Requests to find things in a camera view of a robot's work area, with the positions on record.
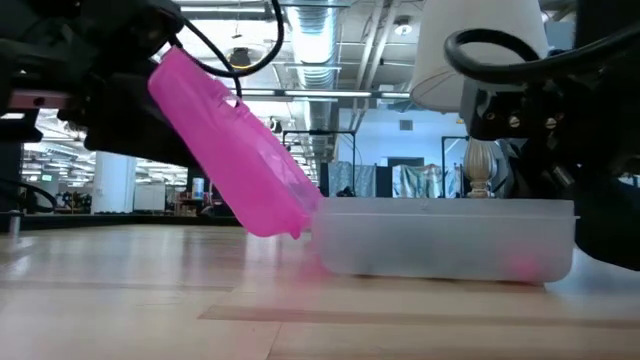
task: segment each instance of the fluorescent light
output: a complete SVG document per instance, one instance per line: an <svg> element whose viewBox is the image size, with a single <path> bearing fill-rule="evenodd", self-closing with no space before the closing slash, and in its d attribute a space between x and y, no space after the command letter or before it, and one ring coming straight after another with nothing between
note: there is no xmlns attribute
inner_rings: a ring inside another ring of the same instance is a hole
<svg viewBox="0 0 640 360"><path fill-rule="evenodd" d="M47 149L40 143L26 143L24 149L28 151L45 152Z"/></svg>
<svg viewBox="0 0 640 360"><path fill-rule="evenodd" d="M92 172L73 170L73 174L77 176L94 176Z"/></svg>
<svg viewBox="0 0 640 360"><path fill-rule="evenodd" d="M165 165L165 164L154 163L154 162L137 163L136 166L142 167L142 168L148 168L148 167L164 168L164 167L167 167L167 165Z"/></svg>
<svg viewBox="0 0 640 360"><path fill-rule="evenodd" d="M322 91L322 90L287 90L287 96L320 96L320 97L371 97L368 91Z"/></svg>
<svg viewBox="0 0 640 360"><path fill-rule="evenodd" d="M93 171L93 166L85 166L85 165L80 165L77 163L72 163L71 166L73 166L76 169L80 169L80 170L84 170L84 171Z"/></svg>
<svg viewBox="0 0 640 360"><path fill-rule="evenodd" d="M383 98L396 98L396 99L408 99L409 93L382 93L380 97Z"/></svg>
<svg viewBox="0 0 640 360"><path fill-rule="evenodd" d="M4 120L20 120L22 118L24 118L24 114L20 113L6 113L0 117L0 119Z"/></svg>
<svg viewBox="0 0 640 360"><path fill-rule="evenodd" d="M260 90L260 89L246 89L242 90L242 95L248 96L274 96L276 94L273 90Z"/></svg>
<svg viewBox="0 0 640 360"><path fill-rule="evenodd" d="M82 142L82 140L71 139L71 138L57 138L57 137L43 137L42 141L51 141L51 142Z"/></svg>
<svg viewBox="0 0 640 360"><path fill-rule="evenodd" d="M226 13L264 13L264 8L222 7L222 6L182 6L184 12L226 12Z"/></svg>
<svg viewBox="0 0 640 360"><path fill-rule="evenodd" d="M71 167L70 164L61 164L61 163L46 163L47 166L58 167L58 168L68 168Z"/></svg>

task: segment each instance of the ceiling light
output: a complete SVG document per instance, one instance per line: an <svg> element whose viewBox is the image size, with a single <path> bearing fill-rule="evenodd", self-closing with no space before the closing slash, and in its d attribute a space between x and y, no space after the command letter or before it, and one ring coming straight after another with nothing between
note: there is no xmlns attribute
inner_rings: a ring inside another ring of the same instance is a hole
<svg viewBox="0 0 640 360"><path fill-rule="evenodd" d="M71 167L70 164L62 164L62 163L54 163L54 162L48 162L45 165L47 166L53 166L53 167L61 167L61 168L68 168Z"/></svg>
<svg viewBox="0 0 640 360"><path fill-rule="evenodd" d="M72 178L72 177L68 177L68 176L64 176L60 180L68 181L68 182L82 182L82 183L89 182L88 178L81 178L81 177Z"/></svg>
<svg viewBox="0 0 640 360"><path fill-rule="evenodd" d="M240 8L222 6L182 6L182 12L264 13L264 8Z"/></svg>
<svg viewBox="0 0 640 360"><path fill-rule="evenodd" d="M383 98L394 98L394 99L408 99L410 96L409 93L381 93L380 97Z"/></svg>
<svg viewBox="0 0 640 360"><path fill-rule="evenodd" d="M24 144L24 149L27 151L38 151L38 152L47 151L47 149L44 146L42 146L42 144L40 143L26 143Z"/></svg>
<svg viewBox="0 0 640 360"><path fill-rule="evenodd" d="M394 31L397 35L405 36L405 35L408 35L411 32L411 30L412 30L411 25L403 24L403 25L398 25Z"/></svg>
<svg viewBox="0 0 640 360"><path fill-rule="evenodd" d="M247 96L274 96L276 94L273 90L261 90L261 89L246 89L242 90L242 95Z"/></svg>
<svg viewBox="0 0 640 360"><path fill-rule="evenodd" d="M84 171L93 171L93 166L86 166L86 165L80 165L77 163L72 163L71 166L73 166L76 169L80 169L80 170L84 170Z"/></svg>
<svg viewBox="0 0 640 360"><path fill-rule="evenodd" d="M322 90L287 90L288 96L315 97L371 97L368 91L322 91Z"/></svg>
<svg viewBox="0 0 640 360"><path fill-rule="evenodd" d="M24 118L24 114L20 113L6 113L0 117L3 120L21 120L22 118Z"/></svg>
<svg viewBox="0 0 640 360"><path fill-rule="evenodd" d="M42 141L51 141L51 142L82 142L82 140L80 139L71 139L71 138L64 138L64 137L43 137Z"/></svg>

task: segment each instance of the white wall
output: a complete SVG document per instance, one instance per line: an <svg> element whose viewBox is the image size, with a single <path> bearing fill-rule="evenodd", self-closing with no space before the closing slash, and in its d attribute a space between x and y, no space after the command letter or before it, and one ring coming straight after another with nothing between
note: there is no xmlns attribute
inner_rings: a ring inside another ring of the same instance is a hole
<svg viewBox="0 0 640 360"><path fill-rule="evenodd" d="M134 210L164 210L166 202L164 184L137 184L133 199Z"/></svg>
<svg viewBox="0 0 640 360"><path fill-rule="evenodd" d="M356 137L356 145L364 165L386 165L388 157L421 157L425 165L442 162L441 137L466 136L463 124L456 124L457 114L442 115L432 111L408 111L398 113L390 110L367 111ZM413 131L400 131L399 120L413 120ZM340 109L340 126L346 129L351 121L351 110ZM340 161L352 161L351 149L341 139L338 147ZM458 143L447 154L447 165L461 163L466 141ZM356 164L360 157L356 154Z"/></svg>

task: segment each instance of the table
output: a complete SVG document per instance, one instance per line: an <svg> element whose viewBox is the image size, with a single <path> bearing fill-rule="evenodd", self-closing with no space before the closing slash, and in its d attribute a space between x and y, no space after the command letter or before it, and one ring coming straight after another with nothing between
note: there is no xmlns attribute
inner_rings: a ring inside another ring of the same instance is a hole
<svg viewBox="0 0 640 360"><path fill-rule="evenodd" d="M326 272L240 228L23 232L2 359L640 359L640 277L576 250L547 286Z"/></svg>

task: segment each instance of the screw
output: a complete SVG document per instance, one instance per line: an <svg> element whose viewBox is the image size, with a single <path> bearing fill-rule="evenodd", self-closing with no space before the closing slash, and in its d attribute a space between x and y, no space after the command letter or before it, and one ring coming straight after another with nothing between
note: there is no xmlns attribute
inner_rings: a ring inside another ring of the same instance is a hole
<svg viewBox="0 0 640 360"><path fill-rule="evenodd" d="M544 125L547 129L552 130L556 128L558 122L554 118L548 118L547 123Z"/></svg>
<svg viewBox="0 0 640 360"><path fill-rule="evenodd" d="M509 126L511 126L512 128L517 128L520 126L520 119L518 119L515 116L512 116L509 118Z"/></svg>

